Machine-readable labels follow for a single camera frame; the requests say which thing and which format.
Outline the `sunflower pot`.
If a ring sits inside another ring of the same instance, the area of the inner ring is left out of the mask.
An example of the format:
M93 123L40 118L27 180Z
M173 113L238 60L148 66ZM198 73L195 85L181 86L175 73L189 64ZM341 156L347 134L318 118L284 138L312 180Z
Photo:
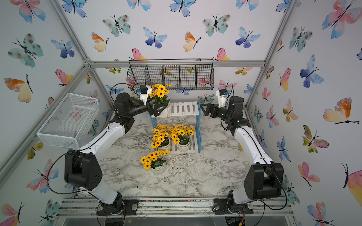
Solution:
M149 94L149 97L153 98L154 104L167 104L167 108L162 111L158 116L159 118L167 118L171 114L170 99L168 98L168 94L170 93L168 88L170 86L172 85L167 83L165 85L151 85L151 94Z
M157 151L165 151L170 153L171 141L170 141L170 126L157 125L153 128L153 136L151 147Z
M185 124L173 124L170 127L171 139L180 153L188 152L191 148L191 136L194 135L194 127Z
M158 170L161 169L165 163L167 163L166 157L170 154L169 150L158 150L149 153L147 156L143 156L140 159L141 164L145 170Z

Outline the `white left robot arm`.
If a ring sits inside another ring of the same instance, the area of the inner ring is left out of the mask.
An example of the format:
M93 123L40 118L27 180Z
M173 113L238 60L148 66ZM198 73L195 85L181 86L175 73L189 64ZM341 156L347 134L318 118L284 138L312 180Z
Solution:
M79 150L70 150L65 155L65 181L73 186L84 188L96 197L108 215L125 213L122 195L111 188L103 179L99 161L104 153L134 124L134 116L147 112L159 116L168 104L151 104L152 99L137 101L128 93L117 95L114 101L115 115L109 125L89 144Z

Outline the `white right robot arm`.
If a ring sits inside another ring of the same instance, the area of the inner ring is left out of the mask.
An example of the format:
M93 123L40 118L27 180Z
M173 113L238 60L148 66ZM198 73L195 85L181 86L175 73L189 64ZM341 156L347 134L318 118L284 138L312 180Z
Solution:
M257 141L251 124L243 116L244 99L233 96L227 107L220 104L201 104L206 116L219 118L225 131L231 132L241 145L250 165L244 185L230 191L224 203L214 200L214 213L252 214L248 206L253 201L277 198L284 192L282 180L284 168L275 163Z

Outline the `blue white wooden shelf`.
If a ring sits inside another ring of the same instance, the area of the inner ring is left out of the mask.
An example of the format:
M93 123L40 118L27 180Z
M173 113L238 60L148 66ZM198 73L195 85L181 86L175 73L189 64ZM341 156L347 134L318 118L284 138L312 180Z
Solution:
M200 102L177 102L170 103L166 109L169 113L168 117L150 116L152 127L159 131L163 137L160 141L166 141L168 135L169 144L162 147L152 146L156 150L169 150L170 154L191 154L201 152L201 109ZM174 143L174 136L179 130L184 130L184 134L189 136L189 141L186 145Z

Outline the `white mesh wall basket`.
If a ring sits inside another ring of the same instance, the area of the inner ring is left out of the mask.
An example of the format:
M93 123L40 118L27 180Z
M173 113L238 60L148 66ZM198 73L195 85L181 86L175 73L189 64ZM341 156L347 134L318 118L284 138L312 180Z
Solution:
M77 150L98 112L97 98L68 93L36 134L45 145Z

